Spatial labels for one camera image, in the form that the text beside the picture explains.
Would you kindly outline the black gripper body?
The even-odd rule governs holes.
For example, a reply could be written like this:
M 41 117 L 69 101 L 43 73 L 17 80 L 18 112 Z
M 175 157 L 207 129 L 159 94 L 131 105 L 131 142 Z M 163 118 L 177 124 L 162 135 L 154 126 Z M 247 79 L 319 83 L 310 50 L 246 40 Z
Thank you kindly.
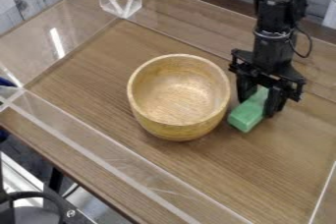
M 227 70 L 253 79 L 257 86 L 281 87 L 287 99 L 299 101 L 305 78 L 294 69 L 295 32 L 265 32 L 254 30 L 253 50 L 231 49 Z

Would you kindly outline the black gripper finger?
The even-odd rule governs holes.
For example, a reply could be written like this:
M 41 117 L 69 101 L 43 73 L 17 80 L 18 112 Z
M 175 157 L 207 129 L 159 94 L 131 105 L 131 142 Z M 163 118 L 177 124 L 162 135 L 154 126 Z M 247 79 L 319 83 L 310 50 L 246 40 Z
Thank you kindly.
M 287 97 L 285 90 L 278 86 L 273 86 L 269 89 L 267 97 L 263 103 L 263 116 L 266 118 L 271 118 L 274 114 L 283 109 L 286 100 Z
M 250 77 L 245 75 L 237 75 L 235 90 L 238 102 L 242 103 L 257 91 L 257 84 L 253 82 Z

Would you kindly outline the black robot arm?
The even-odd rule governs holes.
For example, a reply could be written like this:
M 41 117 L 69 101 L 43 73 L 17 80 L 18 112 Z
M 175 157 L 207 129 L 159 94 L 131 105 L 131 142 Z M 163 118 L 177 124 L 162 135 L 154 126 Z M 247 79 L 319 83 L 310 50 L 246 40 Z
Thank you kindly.
M 261 86 L 267 90 L 262 104 L 266 117 L 279 112 L 287 100 L 298 101 L 305 78 L 293 67 L 298 22 L 305 16 L 306 0 L 253 0 L 257 16 L 253 49 L 233 49 L 229 71 L 235 75 L 241 102 Z

